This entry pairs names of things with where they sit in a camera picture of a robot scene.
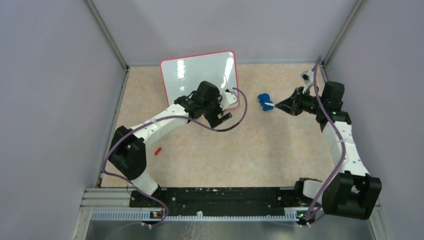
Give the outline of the pink framed whiteboard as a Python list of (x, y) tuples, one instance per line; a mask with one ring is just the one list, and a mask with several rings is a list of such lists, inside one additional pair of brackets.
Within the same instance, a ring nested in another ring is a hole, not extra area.
[(202, 81), (221, 92), (239, 87), (236, 55), (231, 50), (164, 59), (160, 71), (168, 105), (196, 90)]

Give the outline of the red marker cap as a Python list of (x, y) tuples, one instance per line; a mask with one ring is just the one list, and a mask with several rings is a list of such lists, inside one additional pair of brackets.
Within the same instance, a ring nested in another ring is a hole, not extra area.
[(154, 155), (155, 156), (157, 156), (160, 152), (161, 152), (161, 150), (162, 150), (162, 148), (161, 147), (159, 147), (155, 152), (154, 152)]

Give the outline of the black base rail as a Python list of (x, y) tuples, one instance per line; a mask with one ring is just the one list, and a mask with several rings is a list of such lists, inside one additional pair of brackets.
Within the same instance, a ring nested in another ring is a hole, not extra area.
[(133, 190), (129, 200), (131, 208), (168, 208), (170, 217), (280, 217), (308, 206), (294, 187), (163, 187), (152, 198)]

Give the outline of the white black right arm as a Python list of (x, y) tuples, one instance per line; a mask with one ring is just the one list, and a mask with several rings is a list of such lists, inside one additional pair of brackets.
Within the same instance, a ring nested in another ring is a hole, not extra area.
[(352, 135), (352, 121), (342, 110), (345, 86), (327, 82), (320, 96), (297, 87), (293, 94), (275, 104), (275, 108), (292, 116), (303, 112), (315, 115), (334, 162), (330, 180), (300, 178), (295, 184), (293, 200), (299, 206), (319, 205), (327, 215), (358, 220), (369, 219), (382, 190), (382, 182), (373, 177), (359, 156)]

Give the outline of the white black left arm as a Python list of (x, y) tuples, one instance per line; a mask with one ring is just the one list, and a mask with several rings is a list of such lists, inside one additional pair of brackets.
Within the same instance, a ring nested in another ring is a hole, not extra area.
[(238, 102), (234, 89), (219, 89), (202, 81), (189, 95), (178, 97), (158, 115), (133, 126), (120, 126), (114, 133), (106, 160), (119, 172), (120, 177), (142, 191), (141, 200), (149, 207), (160, 202), (159, 184), (147, 171), (147, 149), (169, 132), (204, 117), (212, 131), (232, 117), (225, 113)]

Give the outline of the blue whiteboard eraser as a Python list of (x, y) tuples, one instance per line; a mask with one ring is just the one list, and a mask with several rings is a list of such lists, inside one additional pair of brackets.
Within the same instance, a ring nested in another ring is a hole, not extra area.
[(264, 105), (264, 103), (273, 103), (271, 97), (268, 93), (261, 93), (257, 96), (258, 102), (261, 105), (261, 108), (264, 112), (273, 110), (273, 106)]

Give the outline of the red white marker pen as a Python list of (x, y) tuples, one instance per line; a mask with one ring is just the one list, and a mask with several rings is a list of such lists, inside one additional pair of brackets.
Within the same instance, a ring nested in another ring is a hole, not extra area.
[(274, 107), (274, 106), (275, 106), (275, 103), (272, 103), (272, 102), (264, 102), (264, 105)]

